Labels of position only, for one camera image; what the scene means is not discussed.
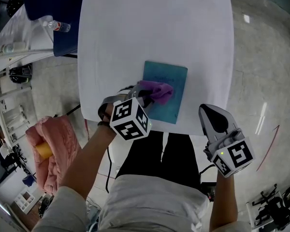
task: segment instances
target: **person's arm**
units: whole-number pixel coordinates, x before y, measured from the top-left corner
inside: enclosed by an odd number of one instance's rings
[[[237,221],[237,205],[233,175],[224,178],[218,171],[215,201],[209,224],[209,231]]]
[[[61,186],[69,187],[87,198],[96,180],[103,155],[116,133],[107,126],[98,126],[95,134],[78,153],[68,168]]]

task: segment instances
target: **black and white marker cube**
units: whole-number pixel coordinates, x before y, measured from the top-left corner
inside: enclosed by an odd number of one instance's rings
[[[116,101],[112,112],[111,128],[126,141],[149,135],[152,123],[135,97]]]
[[[211,161],[226,178],[247,167],[254,158],[250,140],[244,138],[217,150]]]

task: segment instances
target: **white table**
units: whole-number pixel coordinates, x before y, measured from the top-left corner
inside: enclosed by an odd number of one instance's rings
[[[85,119],[99,121],[107,96],[142,79],[144,62],[188,68],[176,125],[152,130],[203,135],[198,109],[226,108],[233,70],[230,0],[83,0],[78,81]]]
[[[25,42],[23,55],[13,57],[7,53],[0,57],[0,73],[6,68],[14,68],[48,58],[54,55],[53,31],[42,26],[42,20],[30,21],[23,5],[0,32],[0,49],[13,42]]]

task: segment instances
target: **person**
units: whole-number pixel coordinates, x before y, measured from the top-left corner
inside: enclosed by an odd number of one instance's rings
[[[106,113],[111,114],[112,105]],[[116,133],[110,116],[78,153],[34,232],[86,231],[86,198]],[[100,232],[197,232],[209,200],[201,191],[194,149],[188,135],[170,133],[162,154],[163,132],[135,140],[110,189],[99,218]],[[233,176],[217,174],[210,232],[250,231],[237,221]]]

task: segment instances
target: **plastic bottle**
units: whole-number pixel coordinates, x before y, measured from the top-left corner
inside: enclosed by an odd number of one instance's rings
[[[59,21],[44,21],[43,22],[43,26],[46,27],[48,26],[50,29],[54,30],[54,31],[60,31],[60,32],[69,32],[71,25],[68,23],[64,23],[64,22],[59,22]]]
[[[26,48],[25,42],[14,42],[14,43],[10,43],[10,44],[4,44],[0,49],[0,54],[20,52],[20,51],[25,50],[25,48]]]

